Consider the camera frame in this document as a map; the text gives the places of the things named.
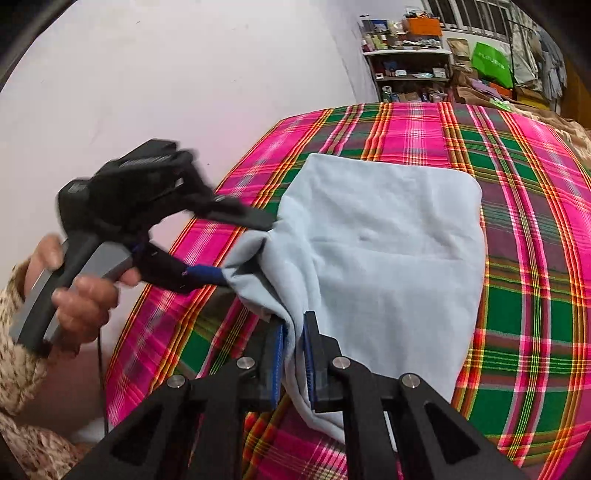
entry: green bag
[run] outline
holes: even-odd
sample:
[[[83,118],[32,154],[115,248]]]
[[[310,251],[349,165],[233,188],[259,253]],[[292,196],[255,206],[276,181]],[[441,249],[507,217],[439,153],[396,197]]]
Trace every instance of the green bag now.
[[[472,56],[472,67],[483,76],[494,78],[505,88],[513,88],[511,69],[504,53],[485,43],[478,42]]]

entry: plaid bedsheet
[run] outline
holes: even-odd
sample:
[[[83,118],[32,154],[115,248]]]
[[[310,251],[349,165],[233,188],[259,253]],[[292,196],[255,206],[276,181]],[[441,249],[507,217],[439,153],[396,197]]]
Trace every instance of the plaid bedsheet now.
[[[475,106],[369,104],[281,121],[219,193],[276,210],[312,152],[455,168],[483,191],[488,256],[472,346],[453,405],[530,477],[557,479],[591,426],[591,179],[548,126]],[[242,229],[191,221],[173,246],[219,265]],[[240,356],[257,318],[224,288],[147,287],[108,372],[121,421],[181,359],[199,375]],[[246,479],[345,479],[344,448],[308,429],[284,396],[245,422]]]

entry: gray handle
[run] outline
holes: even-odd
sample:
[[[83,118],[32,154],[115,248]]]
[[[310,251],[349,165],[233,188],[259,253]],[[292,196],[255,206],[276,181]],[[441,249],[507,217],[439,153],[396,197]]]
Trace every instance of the gray handle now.
[[[63,245],[64,252],[67,249],[67,241]],[[131,253],[121,244],[114,242],[104,242],[100,244],[88,261],[84,264],[78,275],[90,275],[93,277],[107,278],[116,281],[126,270],[133,266]],[[19,343],[19,338],[23,327],[27,322],[35,322],[37,319],[31,316],[31,310],[35,302],[39,299],[41,292],[51,278],[53,272],[44,270],[27,296],[22,309],[17,313],[15,322],[10,329],[10,335],[15,343]],[[47,328],[43,340],[44,342],[55,344],[60,341],[61,327],[54,314],[49,327]]]

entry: finger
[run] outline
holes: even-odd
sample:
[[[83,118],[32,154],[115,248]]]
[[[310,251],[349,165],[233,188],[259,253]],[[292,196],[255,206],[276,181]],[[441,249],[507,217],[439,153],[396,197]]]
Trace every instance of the finger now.
[[[80,322],[79,319],[65,313],[62,309],[57,309],[57,320],[64,330],[61,343],[66,345],[81,345],[91,343],[99,336],[98,325],[88,325]]]
[[[77,323],[103,326],[109,320],[109,312],[101,309],[91,299],[62,288],[58,288],[51,296],[53,304],[63,314],[76,319]]]
[[[142,276],[137,268],[130,268],[127,272],[121,275],[119,281],[128,287],[135,287],[142,280]]]
[[[54,233],[44,236],[33,255],[39,257],[44,268],[57,270],[64,263],[64,251],[61,247],[60,237]]]
[[[74,286],[81,297],[93,300],[105,310],[114,309],[119,304],[119,290],[111,280],[81,275],[74,279]]]

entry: shelf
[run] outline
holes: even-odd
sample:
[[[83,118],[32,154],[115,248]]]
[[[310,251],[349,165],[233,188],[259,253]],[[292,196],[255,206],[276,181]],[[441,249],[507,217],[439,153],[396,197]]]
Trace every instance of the shelf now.
[[[397,81],[401,81],[401,80],[415,80],[415,81],[419,81],[419,82],[443,82],[443,83],[449,82],[448,78],[442,79],[440,77],[431,77],[429,79],[422,79],[422,78],[414,77],[412,75],[406,75],[406,77],[386,77],[386,76],[384,76],[383,79],[375,79],[376,82],[397,82]]]
[[[362,52],[365,57],[372,57],[374,55],[397,55],[399,53],[437,53],[439,55],[451,55],[451,50],[445,50],[445,48],[421,48],[420,50],[394,50],[389,48],[388,50],[375,50],[375,51],[364,51]]]

